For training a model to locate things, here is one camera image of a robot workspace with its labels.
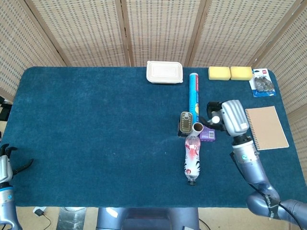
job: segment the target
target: white food container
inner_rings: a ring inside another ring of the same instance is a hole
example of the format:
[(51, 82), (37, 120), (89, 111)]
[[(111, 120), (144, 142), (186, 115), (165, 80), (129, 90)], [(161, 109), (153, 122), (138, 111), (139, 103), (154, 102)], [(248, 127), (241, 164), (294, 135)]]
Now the white food container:
[(183, 82), (182, 65), (171, 61), (148, 61), (146, 78), (151, 83), (177, 84)]

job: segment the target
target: brown notebook cover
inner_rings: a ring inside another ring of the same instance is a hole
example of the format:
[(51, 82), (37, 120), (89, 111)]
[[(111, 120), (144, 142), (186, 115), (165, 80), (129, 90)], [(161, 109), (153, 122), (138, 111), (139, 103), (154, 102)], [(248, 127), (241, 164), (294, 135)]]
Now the brown notebook cover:
[(245, 110), (258, 150), (289, 147), (275, 106)]

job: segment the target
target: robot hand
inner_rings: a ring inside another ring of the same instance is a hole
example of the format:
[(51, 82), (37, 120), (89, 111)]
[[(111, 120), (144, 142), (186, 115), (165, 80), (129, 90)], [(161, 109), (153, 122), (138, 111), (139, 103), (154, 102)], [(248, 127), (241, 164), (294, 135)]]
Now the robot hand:
[(255, 189), (247, 198), (247, 206), (256, 215), (283, 219), (300, 229), (307, 228), (307, 204), (297, 200), (280, 201), (277, 191), (270, 184), (251, 137), (244, 109), (239, 100), (209, 102), (209, 121), (200, 117), (208, 128), (226, 131), (233, 137), (233, 152), (230, 154), (245, 181)]
[(10, 163), (10, 157), (12, 150), (17, 150), (17, 148), (7, 148), (8, 146), (9, 144), (4, 144), (0, 148), (0, 224), (11, 225), (11, 230), (22, 230), (23, 228), (17, 219), (13, 187), (10, 186), (9, 182), (14, 175), (30, 167), (33, 159), (26, 165), (13, 170)]

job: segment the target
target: blue tabletop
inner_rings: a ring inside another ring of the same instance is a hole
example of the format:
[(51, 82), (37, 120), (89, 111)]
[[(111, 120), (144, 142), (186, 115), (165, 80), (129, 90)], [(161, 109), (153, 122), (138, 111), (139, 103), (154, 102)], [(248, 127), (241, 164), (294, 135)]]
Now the blue tabletop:
[(282, 200), (307, 202), (307, 188), (274, 74), (277, 95), (254, 98), (248, 81), (208, 80), (184, 68), (184, 82), (151, 84), (146, 68), (28, 69), (2, 143), (19, 148), (12, 180), (18, 206), (246, 207), (252, 189), (229, 157), (232, 139), (202, 142), (201, 174), (189, 186), (177, 123), (189, 105), (189, 74), (199, 74), (200, 115), (209, 101), (239, 99), (244, 108), (276, 107), (289, 147), (260, 158)]

